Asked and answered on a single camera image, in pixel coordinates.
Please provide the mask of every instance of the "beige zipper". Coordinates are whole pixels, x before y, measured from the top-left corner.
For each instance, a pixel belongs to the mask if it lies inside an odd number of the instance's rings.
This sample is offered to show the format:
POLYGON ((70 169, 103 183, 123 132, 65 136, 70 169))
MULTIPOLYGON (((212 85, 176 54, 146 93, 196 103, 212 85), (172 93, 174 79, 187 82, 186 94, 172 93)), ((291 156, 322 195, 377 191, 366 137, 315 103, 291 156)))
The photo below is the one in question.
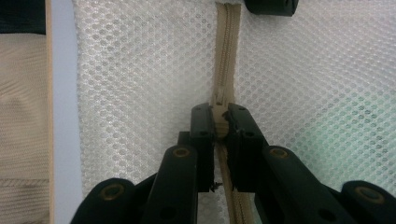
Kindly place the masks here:
POLYGON ((233 73, 241 5, 217 3, 217 9, 215 85, 212 105, 216 132, 219 138, 223 138, 228 132, 228 123, 222 115, 227 111, 228 103, 234 102, 233 73))
POLYGON ((235 72, 241 5, 219 4, 216 36, 215 87, 212 96, 213 117, 218 136, 217 152, 227 199, 230 223, 253 223, 250 199, 247 193, 233 190, 227 166, 227 150, 222 141, 228 133, 228 122, 223 117, 228 103, 234 103, 233 74, 235 72))

